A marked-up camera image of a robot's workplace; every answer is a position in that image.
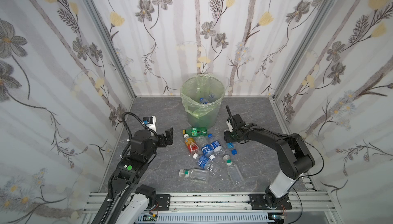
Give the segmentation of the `orange red tea bottle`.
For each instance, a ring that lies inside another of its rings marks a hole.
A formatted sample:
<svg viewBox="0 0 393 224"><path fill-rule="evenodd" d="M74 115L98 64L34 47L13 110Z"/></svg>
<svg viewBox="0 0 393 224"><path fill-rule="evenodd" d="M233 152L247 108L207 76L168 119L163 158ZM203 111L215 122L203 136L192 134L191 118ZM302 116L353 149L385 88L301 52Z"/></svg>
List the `orange red tea bottle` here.
<svg viewBox="0 0 393 224"><path fill-rule="evenodd" d="M189 136L188 134L184 135L184 139L185 139L185 145L186 145L189 153L190 154L198 153L199 147L196 144L195 140L191 136Z"/></svg>

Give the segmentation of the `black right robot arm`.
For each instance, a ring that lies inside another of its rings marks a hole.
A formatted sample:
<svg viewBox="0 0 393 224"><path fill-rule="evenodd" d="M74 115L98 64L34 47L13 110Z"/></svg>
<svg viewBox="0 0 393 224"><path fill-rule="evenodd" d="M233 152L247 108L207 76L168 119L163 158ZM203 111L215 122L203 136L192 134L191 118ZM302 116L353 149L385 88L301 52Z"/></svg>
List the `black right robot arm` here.
<svg viewBox="0 0 393 224"><path fill-rule="evenodd" d="M226 143L246 143L254 141L276 151L280 171L275 180L265 190L263 205L277 209L287 202L290 189L315 166L315 159L299 134L286 135L246 123L239 114L233 115L229 106L228 130L224 132Z"/></svg>

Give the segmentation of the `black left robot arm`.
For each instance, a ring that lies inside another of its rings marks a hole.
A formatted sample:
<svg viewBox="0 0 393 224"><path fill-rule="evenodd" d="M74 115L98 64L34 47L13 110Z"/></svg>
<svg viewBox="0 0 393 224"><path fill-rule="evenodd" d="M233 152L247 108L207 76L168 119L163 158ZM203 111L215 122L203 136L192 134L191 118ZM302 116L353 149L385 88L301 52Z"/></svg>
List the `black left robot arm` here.
<svg viewBox="0 0 393 224"><path fill-rule="evenodd" d="M157 149L173 144L174 129L159 135L129 111L122 114L121 121L128 133L128 144L108 180L106 198L93 224L133 224L145 210L158 208L155 188L138 184Z"/></svg>

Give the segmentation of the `Fiji bottle pink flower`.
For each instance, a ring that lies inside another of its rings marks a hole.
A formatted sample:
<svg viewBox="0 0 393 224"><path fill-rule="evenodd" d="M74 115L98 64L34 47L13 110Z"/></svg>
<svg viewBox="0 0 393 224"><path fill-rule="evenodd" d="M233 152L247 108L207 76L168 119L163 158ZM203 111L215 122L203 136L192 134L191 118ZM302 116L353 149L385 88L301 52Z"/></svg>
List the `Fiji bottle pink flower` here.
<svg viewBox="0 0 393 224"><path fill-rule="evenodd" d="M235 145L233 143L227 143L226 145L232 155L237 155L237 150L235 149Z"/></svg>

